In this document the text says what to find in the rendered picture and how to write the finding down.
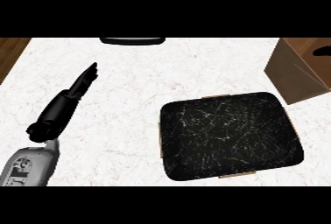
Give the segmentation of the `brown cardboard box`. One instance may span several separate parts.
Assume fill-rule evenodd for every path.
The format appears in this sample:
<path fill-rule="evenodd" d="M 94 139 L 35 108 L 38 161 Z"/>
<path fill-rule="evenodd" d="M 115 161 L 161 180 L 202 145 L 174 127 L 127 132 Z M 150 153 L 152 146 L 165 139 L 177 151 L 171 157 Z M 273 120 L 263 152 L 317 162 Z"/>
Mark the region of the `brown cardboard box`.
<path fill-rule="evenodd" d="M 331 92 L 331 56 L 313 55 L 325 46 L 331 38 L 277 40 L 264 73 L 286 104 Z"/>

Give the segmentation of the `dark rounded appliance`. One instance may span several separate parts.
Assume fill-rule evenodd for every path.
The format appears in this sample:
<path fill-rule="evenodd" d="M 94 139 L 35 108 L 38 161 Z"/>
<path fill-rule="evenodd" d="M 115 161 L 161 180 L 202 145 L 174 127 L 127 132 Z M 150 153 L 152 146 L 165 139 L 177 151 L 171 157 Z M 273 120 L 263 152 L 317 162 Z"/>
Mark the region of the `dark rounded appliance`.
<path fill-rule="evenodd" d="M 100 38 L 102 43 L 122 46 L 147 46 L 158 45 L 165 38 Z"/>

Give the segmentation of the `black square tray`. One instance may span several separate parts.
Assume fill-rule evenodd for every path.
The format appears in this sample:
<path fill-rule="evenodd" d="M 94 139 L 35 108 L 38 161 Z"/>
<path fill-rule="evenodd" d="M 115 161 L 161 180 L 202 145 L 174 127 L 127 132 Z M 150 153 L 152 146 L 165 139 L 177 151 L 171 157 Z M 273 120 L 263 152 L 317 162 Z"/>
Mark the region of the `black square tray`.
<path fill-rule="evenodd" d="M 304 150 L 273 94 L 236 94 L 167 103 L 159 109 L 167 177 L 205 179 L 298 165 Z"/>

